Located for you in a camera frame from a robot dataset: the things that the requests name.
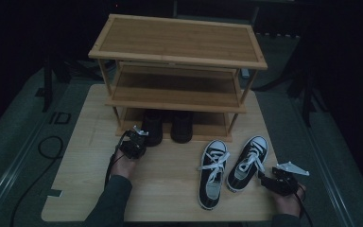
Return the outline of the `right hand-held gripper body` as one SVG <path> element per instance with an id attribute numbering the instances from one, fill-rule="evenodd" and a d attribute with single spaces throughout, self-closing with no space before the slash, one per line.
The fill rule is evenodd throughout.
<path id="1" fill-rule="evenodd" d="M 298 181 L 294 177 L 294 174 L 303 176 L 309 176 L 310 173 L 307 170 L 296 166 L 292 162 L 284 164 L 277 164 L 272 173 L 275 176 L 276 188 L 274 192 L 281 196 L 288 196 L 297 192 L 299 188 Z"/>

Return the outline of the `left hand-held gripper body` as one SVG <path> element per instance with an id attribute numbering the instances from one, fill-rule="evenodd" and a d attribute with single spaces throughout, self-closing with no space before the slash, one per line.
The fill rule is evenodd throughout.
<path id="1" fill-rule="evenodd" d="M 148 131 L 143 131 L 134 125 L 131 130 L 127 130 L 122 134 L 118 148 L 129 159 L 139 159 L 147 150 L 145 140 L 148 136 Z"/>

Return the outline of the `black and white sneaker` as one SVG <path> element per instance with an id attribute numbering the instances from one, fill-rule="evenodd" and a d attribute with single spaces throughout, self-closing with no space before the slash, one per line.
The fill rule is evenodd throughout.
<path id="1" fill-rule="evenodd" d="M 232 192 L 242 191 L 258 171 L 264 173 L 268 142 L 260 135 L 253 136 L 243 147 L 226 183 Z"/>
<path id="2" fill-rule="evenodd" d="M 219 140 L 210 142 L 203 151 L 198 167 L 199 205 L 205 210 L 213 210 L 219 202 L 229 156 L 227 146 Z"/>

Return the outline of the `wooden shoe rack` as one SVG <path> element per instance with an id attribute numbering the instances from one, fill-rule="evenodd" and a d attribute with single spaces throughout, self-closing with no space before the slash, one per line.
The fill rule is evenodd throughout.
<path id="1" fill-rule="evenodd" d="M 195 140 L 232 141 L 250 90 L 239 74 L 268 67 L 251 26 L 121 14 L 109 16 L 89 56 L 116 64 L 115 74 L 101 73 L 119 133 L 157 109 L 168 137 L 172 114 L 187 111 Z"/>

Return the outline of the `person's right hand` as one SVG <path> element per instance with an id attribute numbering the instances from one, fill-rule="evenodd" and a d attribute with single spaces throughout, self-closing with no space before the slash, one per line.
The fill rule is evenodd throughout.
<path id="1" fill-rule="evenodd" d="M 306 187 L 299 184 L 298 190 L 295 194 L 281 196 L 276 193 L 271 193 L 277 212 L 279 214 L 287 214 L 299 218 L 302 212 L 305 190 Z"/>

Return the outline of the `person's left hand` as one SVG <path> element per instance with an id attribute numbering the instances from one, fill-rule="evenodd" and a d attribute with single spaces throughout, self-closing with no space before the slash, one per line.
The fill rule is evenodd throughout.
<path id="1" fill-rule="evenodd" d="M 121 150 L 119 150 L 115 154 L 114 164 L 112 165 L 110 174 L 130 179 L 138 163 L 139 159 L 129 159 Z"/>

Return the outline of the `dark metal stand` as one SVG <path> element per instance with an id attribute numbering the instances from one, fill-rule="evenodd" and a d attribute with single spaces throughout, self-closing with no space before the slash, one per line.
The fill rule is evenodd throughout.
<path id="1" fill-rule="evenodd" d="M 265 85 L 254 87 L 253 91 L 265 92 L 288 80 L 291 83 L 286 89 L 286 94 L 289 98 L 299 98 L 302 96 L 302 120 L 307 127 L 310 127 L 310 113 L 316 110 L 312 100 L 315 100 L 322 110 L 327 111 L 326 107 L 320 102 L 320 99 L 314 94 L 313 89 L 316 85 L 315 68 L 311 64 L 299 67 L 287 66 L 282 75 L 277 79 Z"/>
<path id="2" fill-rule="evenodd" d="M 46 113 L 53 100 L 52 74 L 55 74 L 59 82 L 68 83 L 71 76 L 68 72 L 66 58 L 60 53 L 48 54 L 43 63 L 43 112 Z"/>

